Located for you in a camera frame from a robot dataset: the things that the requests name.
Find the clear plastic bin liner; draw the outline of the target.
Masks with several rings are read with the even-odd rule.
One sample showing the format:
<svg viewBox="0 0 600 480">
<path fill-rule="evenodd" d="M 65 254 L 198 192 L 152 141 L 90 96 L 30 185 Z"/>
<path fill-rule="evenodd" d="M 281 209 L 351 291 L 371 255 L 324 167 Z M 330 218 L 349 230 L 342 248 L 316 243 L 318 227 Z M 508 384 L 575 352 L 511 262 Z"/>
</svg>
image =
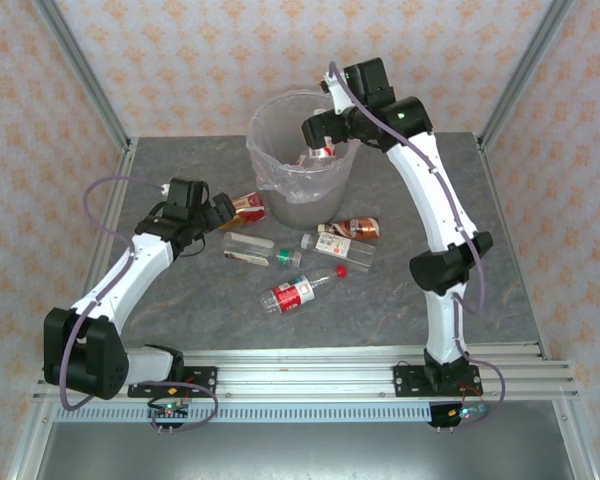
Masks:
<svg viewBox="0 0 600 480">
<path fill-rule="evenodd" d="M 335 146 L 336 158 L 325 165 L 299 165 L 309 148 L 302 123 L 315 111 L 332 108 L 330 97 L 315 90 L 288 91 L 266 100 L 251 117 L 246 137 L 260 190 L 275 191 L 291 204 L 318 201 L 347 182 L 360 146 L 349 141 Z"/>
</svg>

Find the clear bottle red white label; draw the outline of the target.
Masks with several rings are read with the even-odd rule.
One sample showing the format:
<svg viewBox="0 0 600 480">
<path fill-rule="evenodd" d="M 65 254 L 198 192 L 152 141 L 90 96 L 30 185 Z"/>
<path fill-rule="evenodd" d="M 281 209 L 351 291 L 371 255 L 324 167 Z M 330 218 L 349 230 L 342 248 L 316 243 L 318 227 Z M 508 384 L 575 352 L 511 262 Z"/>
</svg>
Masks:
<svg viewBox="0 0 600 480">
<path fill-rule="evenodd" d="M 302 167 L 303 169 L 315 170 L 326 168 L 337 160 L 336 153 L 330 153 L 329 147 L 323 147 L 315 150 L 317 153 L 316 156 L 308 156 L 307 151 L 305 153 L 301 153 L 298 156 L 295 165 Z"/>
</svg>

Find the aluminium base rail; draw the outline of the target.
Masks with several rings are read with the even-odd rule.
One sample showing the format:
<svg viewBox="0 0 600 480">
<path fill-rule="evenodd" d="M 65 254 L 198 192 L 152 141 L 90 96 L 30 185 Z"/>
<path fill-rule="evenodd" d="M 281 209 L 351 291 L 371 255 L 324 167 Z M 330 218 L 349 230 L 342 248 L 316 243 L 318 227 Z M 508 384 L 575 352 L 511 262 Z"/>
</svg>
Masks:
<svg viewBox="0 0 600 480">
<path fill-rule="evenodd" d="M 487 401 L 572 399 L 579 395 L 568 362 L 548 360 L 536 343 L 478 344 Z M 393 368 L 419 366 L 421 346 L 187 351 L 188 366 L 217 368 L 216 393 L 228 402 L 395 401 Z"/>
</svg>

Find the brown plastic bottle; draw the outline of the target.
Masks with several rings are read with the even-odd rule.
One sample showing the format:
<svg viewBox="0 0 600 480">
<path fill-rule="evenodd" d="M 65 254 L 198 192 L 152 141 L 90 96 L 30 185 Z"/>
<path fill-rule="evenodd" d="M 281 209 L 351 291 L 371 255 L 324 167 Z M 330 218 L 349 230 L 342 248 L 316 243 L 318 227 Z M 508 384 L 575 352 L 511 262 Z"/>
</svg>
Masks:
<svg viewBox="0 0 600 480">
<path fill-rule="evenodd" d="M 380 237 L 379 223 L 373 217 L 357 217 L 319 224 L 317 232 L 339 235 L 353 240 L 375 240 Z"/>
</svg>

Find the gold red label bottle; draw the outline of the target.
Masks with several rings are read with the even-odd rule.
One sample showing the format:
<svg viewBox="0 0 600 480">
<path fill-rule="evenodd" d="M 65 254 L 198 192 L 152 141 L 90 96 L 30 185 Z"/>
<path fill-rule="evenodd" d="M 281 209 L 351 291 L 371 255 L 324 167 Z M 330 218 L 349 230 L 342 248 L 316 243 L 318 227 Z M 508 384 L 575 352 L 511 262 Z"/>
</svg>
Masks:
<svg viewBox="0 0 600 480">
<path fill-rule="evenodd" d="M 234 217 L 221 226 L 221 229 L 232 229 L 239 226 L 257 223 L 266 218 L 265 203 L 259 192 L 254 191 L 232 200 L 235 208 Z"/>
</svg>

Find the clear bottle white cap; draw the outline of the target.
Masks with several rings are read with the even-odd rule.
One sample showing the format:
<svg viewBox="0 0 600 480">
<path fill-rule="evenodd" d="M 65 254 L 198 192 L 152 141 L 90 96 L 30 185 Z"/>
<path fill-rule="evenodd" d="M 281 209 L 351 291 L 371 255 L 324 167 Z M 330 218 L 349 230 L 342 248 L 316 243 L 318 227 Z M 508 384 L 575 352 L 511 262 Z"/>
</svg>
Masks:
<svg viewBox="0 0 600 480">
<path fill-rule="evenodd" d="M 376 251 L 373 245 L 327 232 L 304 234 L 300 247 L 337 259 L 362 272 L 371 269 Z"/>
</svg>

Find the small controller board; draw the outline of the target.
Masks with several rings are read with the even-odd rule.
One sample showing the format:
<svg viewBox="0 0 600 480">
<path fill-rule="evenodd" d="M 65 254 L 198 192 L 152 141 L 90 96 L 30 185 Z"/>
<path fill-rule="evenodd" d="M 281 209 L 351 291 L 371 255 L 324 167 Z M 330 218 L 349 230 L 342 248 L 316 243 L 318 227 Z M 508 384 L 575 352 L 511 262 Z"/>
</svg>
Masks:
<svg viewBox="0 0 600 480">
<path fill-rule="evenodd" d="M 151 399 L 147 402 L 149 417 L 153 420 L 173 420 L 184 419 L 188 417 L 189 406 L 182 400 L 167 400 L 160 403 L 157 399 Z"/>
<path fill-rule="evenodd" d="M 432 403 L 431 419 L 428 424 L 436 429 L 452 429 L 458 427 L 463 420 L 479 417 L 487 412 L 483 403 L 463 405 L 460 402 Z"/>
</svg>

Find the red label bottle red cap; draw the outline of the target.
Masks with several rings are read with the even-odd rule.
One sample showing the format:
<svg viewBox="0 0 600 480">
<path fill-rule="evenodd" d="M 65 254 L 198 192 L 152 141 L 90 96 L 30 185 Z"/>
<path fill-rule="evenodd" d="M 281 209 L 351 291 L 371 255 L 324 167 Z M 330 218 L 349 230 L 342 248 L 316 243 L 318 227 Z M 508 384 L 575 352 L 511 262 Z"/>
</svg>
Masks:
<svg viewBox="0 0 600 480">
<path fill-rule="evenodd" d="M 330 294 L 347 276 L 344 265 L 315 269 L 264 291 L 259 304 L 267 314 L 284 314 Z"/>
</svg>

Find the translucent grey plastic bin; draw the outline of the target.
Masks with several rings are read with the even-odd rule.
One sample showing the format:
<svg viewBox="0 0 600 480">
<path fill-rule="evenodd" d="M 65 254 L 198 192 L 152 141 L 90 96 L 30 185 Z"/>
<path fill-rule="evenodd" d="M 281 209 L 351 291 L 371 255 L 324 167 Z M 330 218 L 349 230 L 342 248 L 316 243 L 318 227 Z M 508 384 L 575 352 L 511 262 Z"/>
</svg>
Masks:
<svg viewBox="0 0 600 480">
<path fill-rule="evenodd" d="M 291 204 L 275 191 L 257 188 L 264 196 L 265 205 L 278 221 L 294 229 L 309 230 L 336 216 L 343 201 L 346 183 L 318 201 L 303 204 Z"/>
</svg>

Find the grey metal panel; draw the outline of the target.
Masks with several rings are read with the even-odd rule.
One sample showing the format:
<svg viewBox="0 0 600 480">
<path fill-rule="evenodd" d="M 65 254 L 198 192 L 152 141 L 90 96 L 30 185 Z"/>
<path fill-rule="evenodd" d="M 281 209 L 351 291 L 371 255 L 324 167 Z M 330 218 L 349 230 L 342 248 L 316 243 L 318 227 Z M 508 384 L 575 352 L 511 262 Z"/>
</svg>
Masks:
<svg viewBox="0 0 600 480">
<path fill-rule="evenodd" d="M 53 427 L 36 480 L 573 480 L 551 427 L 489 423 L 212 424 Z"/>
</svg>

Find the clear bottle green cap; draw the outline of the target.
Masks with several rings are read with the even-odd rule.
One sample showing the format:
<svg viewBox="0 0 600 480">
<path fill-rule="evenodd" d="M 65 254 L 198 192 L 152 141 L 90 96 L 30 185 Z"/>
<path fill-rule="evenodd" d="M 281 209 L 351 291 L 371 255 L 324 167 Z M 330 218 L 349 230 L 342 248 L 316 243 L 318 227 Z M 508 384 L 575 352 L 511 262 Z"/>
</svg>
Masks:
<svg viewBox="0 0 600 480">
<path fill-rule="evenodd" d="M 280 247 L 273 240 L 234 232 L 224 234 L 222 252 L 226 258 L 262 267 L 298 268 L 302 260 L 299 250 Z"/>
</svg>

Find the aluminium frame post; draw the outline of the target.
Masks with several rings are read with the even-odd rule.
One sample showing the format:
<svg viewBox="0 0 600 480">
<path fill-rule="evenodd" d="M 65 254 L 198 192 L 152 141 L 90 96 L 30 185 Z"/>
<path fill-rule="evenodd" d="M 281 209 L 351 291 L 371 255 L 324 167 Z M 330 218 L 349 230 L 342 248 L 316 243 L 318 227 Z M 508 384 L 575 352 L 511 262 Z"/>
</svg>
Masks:
<svg viewBox="0 0 600 480">
<path fill-rule="evenodd" d="M 131 144 L 131 137 L 123 127 L 57 0 L 32 0 L 32 2 L 58 42 L 63 55 L 95 107 L 107 132 L 119 147 L 128 148 Z"/>
<path fill-rule="evenodd" d="M 575 0 L 551 0 L 537 29 L 510 76 L 503 93 L 490 114 L 482 132 L 476 137 L 479 151 L 487 153 L 497 141 L 514 107 L 531 81 L 536 69 L 562 27 Z"/>
</svg>

